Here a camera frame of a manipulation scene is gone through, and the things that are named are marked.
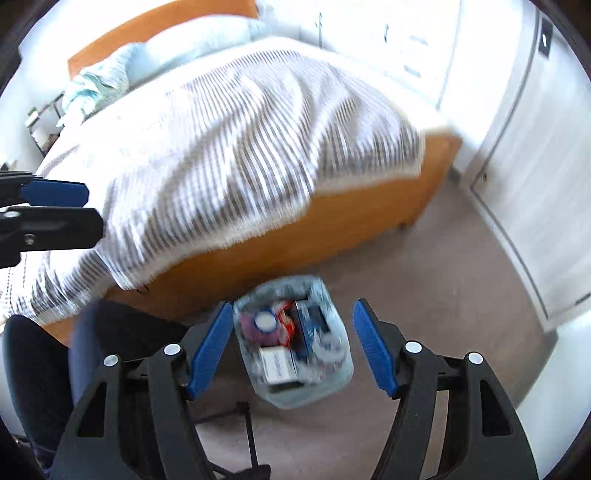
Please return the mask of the brown checkered blanket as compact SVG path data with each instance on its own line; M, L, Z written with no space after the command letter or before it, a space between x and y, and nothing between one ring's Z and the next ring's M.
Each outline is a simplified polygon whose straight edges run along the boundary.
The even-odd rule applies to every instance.
M294 223L319 194L415 177L425 148L381 79L344 55L267 37L193 60L59 138L38 174L85 184L105 234L24 253L1 273L1 314L64 319Z

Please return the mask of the crumpled teal floral quilt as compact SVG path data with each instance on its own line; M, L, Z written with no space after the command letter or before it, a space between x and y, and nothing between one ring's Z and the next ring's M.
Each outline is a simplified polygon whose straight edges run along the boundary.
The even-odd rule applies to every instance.
M107 58L83 67L62 97L63 127L79 126L108 105L123 97L130 87L127 68L140 51L140 43L128 43Z

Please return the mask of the dark blue carton box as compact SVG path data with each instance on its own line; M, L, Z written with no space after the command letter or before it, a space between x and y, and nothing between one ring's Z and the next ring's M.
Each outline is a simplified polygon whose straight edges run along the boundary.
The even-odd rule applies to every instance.
M300 300L294 303L291 313L294 314L295 336L293 350L298 359L308 359L311 354L315 334L329 333L329 326L317 303Z

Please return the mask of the purple cloth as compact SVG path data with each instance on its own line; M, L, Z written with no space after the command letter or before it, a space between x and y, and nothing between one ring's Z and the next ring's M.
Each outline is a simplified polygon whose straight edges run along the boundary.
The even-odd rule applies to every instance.
M242 328L242 336L245 340L254 344L259 344L259 329L256 328L256 322L252 314L242 314L239 317L239 324Z

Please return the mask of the floral plastic trash bag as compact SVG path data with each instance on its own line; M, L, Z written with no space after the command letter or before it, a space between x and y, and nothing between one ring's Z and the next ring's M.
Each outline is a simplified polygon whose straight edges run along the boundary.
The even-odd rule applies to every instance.
M325 282L298 275L263 283L233 304L252 387L283 410L334 395L353 378L345 323Z

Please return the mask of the black bedside rack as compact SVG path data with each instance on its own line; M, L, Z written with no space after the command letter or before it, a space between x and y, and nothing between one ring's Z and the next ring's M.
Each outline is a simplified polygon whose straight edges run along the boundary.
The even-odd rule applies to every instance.
M32 108L27 114L24 126L42 157L48 154L64 128L63 95L61 92L41 107Z

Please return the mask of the red snack wrapper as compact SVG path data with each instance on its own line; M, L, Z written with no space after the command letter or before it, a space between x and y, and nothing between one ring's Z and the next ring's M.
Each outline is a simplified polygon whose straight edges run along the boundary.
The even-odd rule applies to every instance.
M290 317L290 309L293 307L294 301L291 300L281 300L271 307L273 314L276 315L277 321L283 328L283 332L280 333L280 345L287 348L290 348L291 340L296 334L296 324Z

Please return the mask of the light blue pillow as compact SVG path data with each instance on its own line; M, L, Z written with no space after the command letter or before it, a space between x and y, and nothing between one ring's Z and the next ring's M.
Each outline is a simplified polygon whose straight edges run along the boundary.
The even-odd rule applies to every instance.
M129 87L193 59L243 45L269 34L263 21L236 15L208 15L170 27L137 43L126 66Z

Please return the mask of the white built-in wardrobe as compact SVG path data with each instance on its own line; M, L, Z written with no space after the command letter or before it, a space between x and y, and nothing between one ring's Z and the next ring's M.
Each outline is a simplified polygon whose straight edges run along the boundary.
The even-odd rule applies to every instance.
M462 1L257 1L273 34L346 55L373 69L443 127L461 129L443 106Z

